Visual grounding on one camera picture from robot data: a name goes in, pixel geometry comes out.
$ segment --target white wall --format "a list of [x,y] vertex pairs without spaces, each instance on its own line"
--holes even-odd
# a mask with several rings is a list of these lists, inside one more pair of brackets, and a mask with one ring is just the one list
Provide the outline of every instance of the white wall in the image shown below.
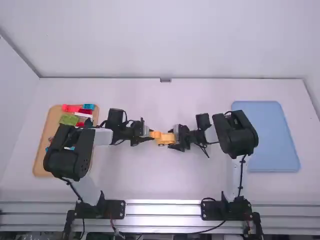
[[320,113],[320,1],[1,0],[44,77],[297,77]]
[[38,82],[39,77],[0,35],[0,177],[18,139]]

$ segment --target red block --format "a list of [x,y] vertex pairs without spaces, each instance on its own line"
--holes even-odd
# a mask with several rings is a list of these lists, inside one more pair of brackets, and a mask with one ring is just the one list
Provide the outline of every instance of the red block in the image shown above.
[[85,126],[85,123],[84,122],[77,122],[76,127],[84,127]]
[[79,109],[79,111],[77,111],[78,113],[82,113],[82,114],[92,114],[92,110],[91,109]]
[[81,108],[82,108],[82,105],[67,105],[67,104],[62,105],[62,111],[69,112],[69,113],[78,112]]

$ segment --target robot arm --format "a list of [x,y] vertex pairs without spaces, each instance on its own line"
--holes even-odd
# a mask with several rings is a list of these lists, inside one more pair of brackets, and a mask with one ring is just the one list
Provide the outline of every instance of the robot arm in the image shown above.
[[[143,118],[129,120],[121,109],[111,108],[108,119],[96,127],[74,127],[60,124],[44,157],[43,167],[47,172],[66,182],[78,197],[74,210],[69,210],[62,238],[67,240],[74,219],[123,219],[126,202],[106,200],[104,193],[87,175],[90,169],[94,146],[118,145],[129,140],[131,146],[153,140]],[[115,235],[121,235],[112,226]]]
[[227,220],[245,221],[246,223],[253,221],[255,234],[247,225],[243,231],[244,238],[263,239],[260,215],[252,211],[251,203],[244,198],[242,190],[248,166],[248,159],[245,160],[245,158],[253,154],[254,148],[259,143],[255,128],[242,110],[214,114],[212,116],[213,125],[210,123],[208,113],[198,114],[195,118],[196,130],[189,130],[186,125],[177,124],[169,131],[176,135],[177,142],[169,145],[168,148],[184,152],[190,149],[191,144],[195,144],[201,147],[209,157],[205,151],[206,147],[219,143],[222,151],[230,156],[227,168],[227,196],[222,192],[221,200],[204,198],[200,204],[202,220],[221,220],[218,226]]

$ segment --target white tabletop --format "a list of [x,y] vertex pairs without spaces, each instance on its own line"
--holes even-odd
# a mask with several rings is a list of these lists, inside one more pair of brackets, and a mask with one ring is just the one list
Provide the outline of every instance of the white tabletop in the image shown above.
[[[299,172],[247,173],[246,197],[257,202],[320,202],[320,122],[299,79],[41,80],[0,182],[0,199],[76,199],[62,181],[32,173],[47,112],[53,105],[96,104],[99,123],[106,119],[109,108],[124,109],[129,119],[143,117],[150,128],[166,132],[179,123],[195,129],[196,114],[224,113],[240,100],[281,104],[301,163]],[[153,141],[136,147],[129,142],[101,146],[94,150],[89,174],[107,198],[219,199],[226,187],[228,156],[218,144],[210,146],[208,153],[210,159],[195,145],[179,152]]]

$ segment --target yellow object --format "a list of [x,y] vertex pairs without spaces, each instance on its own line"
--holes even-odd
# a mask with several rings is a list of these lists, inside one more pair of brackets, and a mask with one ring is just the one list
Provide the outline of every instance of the yellow object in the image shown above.
[[173,133],[162,133],[160,131],[151,131],[150,137],[155,139],[159,146],[170,145],[176,143],[176,136]]

